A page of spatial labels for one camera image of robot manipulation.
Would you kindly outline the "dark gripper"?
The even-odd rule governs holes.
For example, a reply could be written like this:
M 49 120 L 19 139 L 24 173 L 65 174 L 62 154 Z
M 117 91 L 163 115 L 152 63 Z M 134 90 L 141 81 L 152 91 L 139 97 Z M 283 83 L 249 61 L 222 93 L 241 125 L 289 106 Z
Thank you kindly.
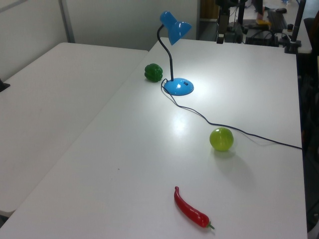
M 227 26 L 229 23 L 229 9 L 220 7 L 219 18 L 218 18 L 218 36 L 216 43 L 223 44 L 224 34 L 227 31 Z

